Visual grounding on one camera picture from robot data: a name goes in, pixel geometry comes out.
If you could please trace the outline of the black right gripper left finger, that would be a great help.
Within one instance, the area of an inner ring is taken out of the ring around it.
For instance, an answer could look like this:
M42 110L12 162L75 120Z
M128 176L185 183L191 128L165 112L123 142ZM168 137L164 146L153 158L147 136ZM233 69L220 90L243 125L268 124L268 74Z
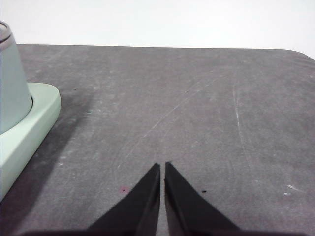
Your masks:
M154 236L160 204L160 165L155 163L134 188L85 230L31 231L26 236Z

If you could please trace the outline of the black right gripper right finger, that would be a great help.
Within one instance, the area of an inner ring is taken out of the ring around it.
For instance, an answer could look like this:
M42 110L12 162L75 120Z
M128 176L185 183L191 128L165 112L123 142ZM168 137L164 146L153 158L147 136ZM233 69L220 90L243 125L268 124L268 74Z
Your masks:
M172 236L267 236L244 231L203 199L170 163L165 163L165 204Z

